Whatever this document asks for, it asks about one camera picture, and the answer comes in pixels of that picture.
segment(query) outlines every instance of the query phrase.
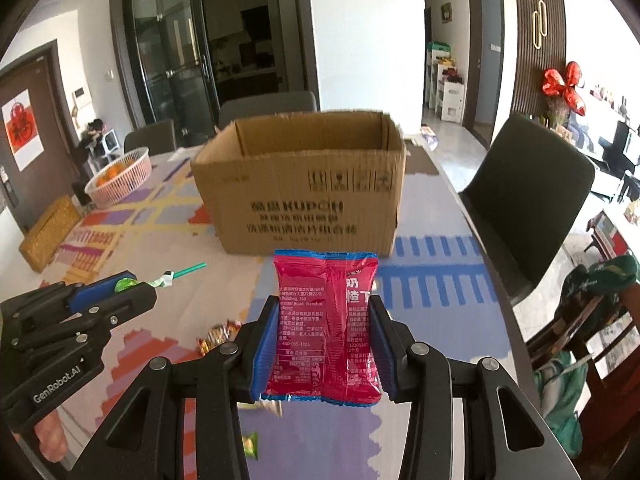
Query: pink basket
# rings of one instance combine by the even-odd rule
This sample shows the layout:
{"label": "pink basket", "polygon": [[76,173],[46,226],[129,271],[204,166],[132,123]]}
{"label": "pink basket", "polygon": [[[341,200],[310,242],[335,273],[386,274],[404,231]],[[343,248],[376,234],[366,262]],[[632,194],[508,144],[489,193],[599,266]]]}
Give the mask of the pink basket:
{"label": "pink basket", "polygon": [[[111,166],[122,162],[130,166],[113,180],[101,186],[97,185],[100,176],[106,174]],[[84,187],[84,192],[91,197],[96,206],[105,209],[117,204],[142,186],[150,174],[149,148],[137,148],[102,168]]]}

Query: human hand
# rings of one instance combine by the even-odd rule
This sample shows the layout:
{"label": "human hand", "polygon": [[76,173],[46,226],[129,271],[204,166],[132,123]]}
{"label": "human hand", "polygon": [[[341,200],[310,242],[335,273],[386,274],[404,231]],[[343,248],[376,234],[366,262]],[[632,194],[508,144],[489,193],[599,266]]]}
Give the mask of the human hand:
{"label": "human hand", "polygon": [[40,452],[50,462],[60,462],[68,450],[65,432],[58,412],[53,410],[33,427],[33,431],[40,441]]}

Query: blue gripper pad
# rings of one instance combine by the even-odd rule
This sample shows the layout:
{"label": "blue gripper pad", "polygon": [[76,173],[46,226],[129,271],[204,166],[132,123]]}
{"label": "blue gripper pad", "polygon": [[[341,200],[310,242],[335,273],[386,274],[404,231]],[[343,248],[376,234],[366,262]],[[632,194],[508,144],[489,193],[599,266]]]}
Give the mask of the blue gripper pad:
{"label": "blue gripper pad", "polygon": [[84,312],[89,307],[106,300],[108,297],[114,294],[116,283],[122,278],[133,278],[136,280],[136,275],[132,274],[128,270],[124,270],[119,274],[114,274],[108,278],[104,278],[99,282],[92,283],[91,285],[85,285],[78,289],[74,296],[69,300],[69,311],[72,314],[78,312]]}
{"label": "blue gripper pad", "polygon": [[378,376],[382,389],[388,393],[391,399],[395,399],[398,394],[396,384],[396,361],[394,359],[391,346],[385,337],[382,322],[375,310],[369,305],[369,345],[373,352],[373,359],[376,362]]}
{"label": "blue gripper pad", "polygon": [[271,375],[271,369],[276,359],[276,343],[278,342],[278,320],[280,317],[280,301],[275,296],[270,296],[267,302],[273,301],[270,312],[264,310],[258,318],[258,326],[266,324],[262,330],[262,338],[254,355],[254,372],[251,379],[249,393],[253,400],[260,399],[260,394],[267,389],[267,381]]}

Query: cardboard box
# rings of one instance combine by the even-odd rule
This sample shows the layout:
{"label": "cardboard box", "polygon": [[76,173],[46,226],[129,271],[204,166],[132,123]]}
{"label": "cardboard box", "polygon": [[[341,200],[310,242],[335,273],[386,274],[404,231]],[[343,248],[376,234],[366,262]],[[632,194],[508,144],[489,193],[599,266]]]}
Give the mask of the cardboard box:
{"label": "cardboard box", "polygon": [[388,115],[286,114],[230,124],[192,162],[225,251],[388,256],[405,148]]}

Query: red balloon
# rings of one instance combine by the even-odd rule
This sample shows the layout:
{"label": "red balloon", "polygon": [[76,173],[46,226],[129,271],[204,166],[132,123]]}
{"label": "red balloon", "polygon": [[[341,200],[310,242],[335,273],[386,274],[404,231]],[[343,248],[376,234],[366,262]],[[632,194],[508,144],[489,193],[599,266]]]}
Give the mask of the red balloon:
{"label": "red balloon", "polygon": [[555,95],[560,95],[566,85],[564,84],[564,79],[555,68],[547,68],[545,70],[545,80],[542,83],[542,91],[545,95],[552,97]]}
{"label": "red balloon", "polygon": [[547,68],[545,70],[545,79],[542,82],[542,91],[549,97],[562,94],[569,108],[584,117],[587,113],[587,107],[574,88],[580,82],[581,78],[582,71],[580,70],[580,65],[575,61],[570,61],[566,66],[567,83],[564,82],[558,70],[555,68]]}
{"label": "red balloon", "polygon": [[582,98],[578,95],[578,92],[575,91],[575,88],[567,88],[562,94],[562,97],[564,97],[564,100],[571,110],[582,117],[585,116],[587,113],[587,107]]}
{"label": "red balloon", "polygon": [[575,61],[570,61],[566,66],[566,85],[576,86],[582,79],[582,70]]}

